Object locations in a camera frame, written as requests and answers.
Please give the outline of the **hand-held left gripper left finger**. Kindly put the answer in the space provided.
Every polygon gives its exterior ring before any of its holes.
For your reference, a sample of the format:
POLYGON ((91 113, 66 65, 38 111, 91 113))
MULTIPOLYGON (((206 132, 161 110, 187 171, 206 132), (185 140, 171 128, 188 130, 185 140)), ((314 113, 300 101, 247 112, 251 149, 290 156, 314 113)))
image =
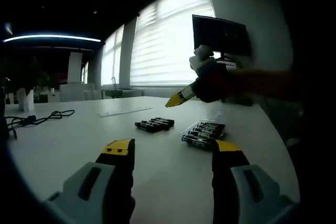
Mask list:
POLYGON ((112 141, 95 162, 71 175, 46 207, 59 223, 129 223, 135 208, 134 160, 133 138, 112 141))

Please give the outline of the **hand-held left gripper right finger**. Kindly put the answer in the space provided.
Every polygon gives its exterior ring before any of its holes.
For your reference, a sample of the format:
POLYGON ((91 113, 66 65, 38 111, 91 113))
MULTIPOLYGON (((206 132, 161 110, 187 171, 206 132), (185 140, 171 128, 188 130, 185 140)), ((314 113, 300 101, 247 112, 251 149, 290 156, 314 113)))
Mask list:
POLYGON ((231 142, 213 144, 213 223, 293 223, 294 203, 231 142))

